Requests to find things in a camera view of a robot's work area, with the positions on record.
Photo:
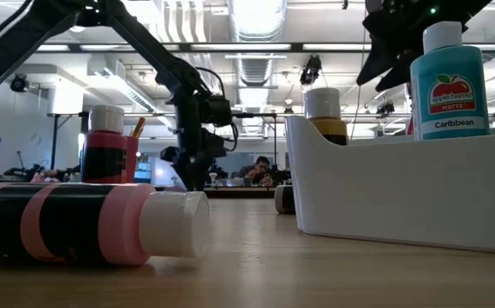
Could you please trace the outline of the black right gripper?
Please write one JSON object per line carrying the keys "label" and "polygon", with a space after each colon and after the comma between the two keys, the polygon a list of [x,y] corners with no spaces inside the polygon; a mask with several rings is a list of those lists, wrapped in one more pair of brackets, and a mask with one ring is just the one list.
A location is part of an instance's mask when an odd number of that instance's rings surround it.
{"label": "black right gripper", "polygon": [[410,65],[421,49],[399,51],[388,47],[421,47],[424,29],[438,20],[449,0],[365,0],[371,50],[356,79],[358,85],[386,75],[375,87],[389,90],[410,81]]}

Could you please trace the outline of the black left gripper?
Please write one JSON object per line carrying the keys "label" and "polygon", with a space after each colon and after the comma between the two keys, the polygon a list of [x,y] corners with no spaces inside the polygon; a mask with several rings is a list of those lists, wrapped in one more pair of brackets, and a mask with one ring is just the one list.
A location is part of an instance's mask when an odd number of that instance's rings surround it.
{"label": "black left gripper", "polygon": [[[208,169],[226,155],[224,138],[203,128],[203,124],[225,127],[233,123],[230,102],[209,92],[195,92],[185,86],[173,91],[178,146],[161,150],[160,158],[175,170],[188,191],[203,191]],[[195,157],[195,184],[190,159]]]}

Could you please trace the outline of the turquoise paint bottle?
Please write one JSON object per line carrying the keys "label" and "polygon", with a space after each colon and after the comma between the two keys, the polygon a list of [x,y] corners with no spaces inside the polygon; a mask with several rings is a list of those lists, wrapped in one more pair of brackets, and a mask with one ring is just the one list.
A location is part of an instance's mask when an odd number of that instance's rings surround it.
{"label": "turquoise paint bottle", "polygon": [[462,42],[462,23],[437,22],[422,41],[423,55],[410,65],[414,138],[488,135],[482,53]]}

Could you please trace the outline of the red plastic cup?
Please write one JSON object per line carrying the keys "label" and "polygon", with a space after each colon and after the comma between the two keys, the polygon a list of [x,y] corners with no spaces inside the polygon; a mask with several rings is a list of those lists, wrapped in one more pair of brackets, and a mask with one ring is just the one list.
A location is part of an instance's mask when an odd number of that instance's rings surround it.
{"label": "red plastic cup", "polygon": [[137,153],[139,140],[135,137],[127,137],[127,154],[126,154],[126,182],[134,183],[134,172],[137,168]]}

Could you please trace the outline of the yellow paint bottle black label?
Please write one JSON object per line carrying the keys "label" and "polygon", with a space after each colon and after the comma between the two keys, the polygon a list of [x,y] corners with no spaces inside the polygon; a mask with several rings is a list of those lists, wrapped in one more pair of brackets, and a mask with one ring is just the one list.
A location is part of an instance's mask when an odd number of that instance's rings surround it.
{"label": "yellow paint bottle black label", "polygon": [[347,123],[341,118],[339,90],[322,87],[304,93],[305,117],[325,139],[336,145],[349,141]]}

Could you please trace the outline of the red paint bottle black label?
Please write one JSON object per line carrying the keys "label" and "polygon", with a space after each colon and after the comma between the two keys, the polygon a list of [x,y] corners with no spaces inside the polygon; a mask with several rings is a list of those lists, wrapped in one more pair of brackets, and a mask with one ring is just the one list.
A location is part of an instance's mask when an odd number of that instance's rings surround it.
{"label": "red paint bottle black label", "polygon": [[95,184],[126,182],[127,138],[123,135],[123,109],[93,106],[82,150],[81,181]]}

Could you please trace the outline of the white paint bottle black label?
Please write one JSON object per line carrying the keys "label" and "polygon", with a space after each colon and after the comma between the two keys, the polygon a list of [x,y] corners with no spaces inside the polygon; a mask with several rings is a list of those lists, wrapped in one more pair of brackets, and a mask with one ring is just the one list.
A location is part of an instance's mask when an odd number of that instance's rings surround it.
{"label": "white paint bottle black label", "polygon": [[278,214],[294,215],[294,189],[291,185],[277,186],[274,194],[275,209]]}

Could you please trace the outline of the pink paint bottle black label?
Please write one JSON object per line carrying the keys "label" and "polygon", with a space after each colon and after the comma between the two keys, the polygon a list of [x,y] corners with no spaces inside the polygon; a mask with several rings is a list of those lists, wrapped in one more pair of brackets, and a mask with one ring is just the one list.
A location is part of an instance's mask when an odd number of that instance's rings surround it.
{"label": "pink paint bottle black label", "polygon": [[209,233],[202,192],[0,182],[0,262],[141,266],[151,257],[197,258]]}

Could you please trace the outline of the dark background workbench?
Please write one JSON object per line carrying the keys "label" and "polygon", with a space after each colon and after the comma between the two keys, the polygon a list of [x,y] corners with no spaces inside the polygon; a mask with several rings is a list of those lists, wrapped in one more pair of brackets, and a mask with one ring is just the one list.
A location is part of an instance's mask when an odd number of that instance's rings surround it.
{"label": "dark background workbench", "polygon": [[252,199],[274,198],[285,186],[278,187],[207,187],[204,192],[208,198]]}

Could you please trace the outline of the person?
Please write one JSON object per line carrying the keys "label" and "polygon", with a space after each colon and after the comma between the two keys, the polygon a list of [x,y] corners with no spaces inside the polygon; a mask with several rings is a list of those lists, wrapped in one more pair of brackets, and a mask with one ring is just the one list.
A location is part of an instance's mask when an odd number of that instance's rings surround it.
{"label": "person", "polygon": [[253,184],[259,183],[263,187],[270,187],[273,184],[273,179],[268,173],[269,167],[269,159],[265,156],[259,156],[253,165],[241,167],[236,173],[236,178],[248,178]]}

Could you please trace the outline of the white plastic bin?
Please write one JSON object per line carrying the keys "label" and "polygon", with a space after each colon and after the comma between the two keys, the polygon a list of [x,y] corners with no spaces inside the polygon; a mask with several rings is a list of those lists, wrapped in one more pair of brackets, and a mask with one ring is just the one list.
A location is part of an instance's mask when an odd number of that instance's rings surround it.
{"label": "white plastic bin", "polygon": [[286,128],[301,231],[495,252],[495,135],[342,146]]}

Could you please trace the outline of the white box on stand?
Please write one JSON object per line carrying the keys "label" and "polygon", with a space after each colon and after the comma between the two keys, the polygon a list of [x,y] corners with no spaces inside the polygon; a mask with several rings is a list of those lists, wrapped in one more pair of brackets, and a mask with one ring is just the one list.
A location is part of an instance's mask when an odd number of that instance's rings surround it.
{"label": "white box on stand", "polygon": [[77,86],[57,85],[48,91],[48,113],[73,115],[82,112],[83,91]]}

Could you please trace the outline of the black background rig frame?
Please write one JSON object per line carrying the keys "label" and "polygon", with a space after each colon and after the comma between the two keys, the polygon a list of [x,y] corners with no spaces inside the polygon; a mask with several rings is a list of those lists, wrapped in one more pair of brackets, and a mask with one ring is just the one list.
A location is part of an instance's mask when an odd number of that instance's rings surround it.
{"label": "black background rig frame", "polygon": [[251,112],[233,112],[232,116],[238,119],[251,119],[258,117],[262,121],[265,121],[266,118],[271,118],[272,121],[270,123],[271,129],[274,131],[272,135],[273,141],[273,162],[272,169],[277,170],[277,118],[278,115],[276,112],[271,113],[251,113]]}

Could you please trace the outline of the black aluminium rig frame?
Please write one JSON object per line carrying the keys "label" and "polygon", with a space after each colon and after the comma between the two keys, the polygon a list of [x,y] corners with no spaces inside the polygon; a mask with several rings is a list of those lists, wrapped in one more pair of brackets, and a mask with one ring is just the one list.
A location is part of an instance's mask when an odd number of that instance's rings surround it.
{"label": "black aluminium rig frame", "polygon": [[[370,43],[163,43],[173,53],[362,53]],[[120,44],[42,44],[38,53],[134,53],[135,48]]]}

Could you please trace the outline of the silver ceiling air duct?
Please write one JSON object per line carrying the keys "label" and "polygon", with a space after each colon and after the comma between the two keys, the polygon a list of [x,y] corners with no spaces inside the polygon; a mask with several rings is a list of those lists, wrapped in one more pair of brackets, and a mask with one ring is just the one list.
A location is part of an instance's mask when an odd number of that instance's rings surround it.
{"label": "silver ceiling air duct", "polygon": [[[283,35],[287,0],[227,0],[232,40],[240,43],[275,43]],[[262,87],[271,78],[272,54],[240,54],[236,61],[244,86]]]}

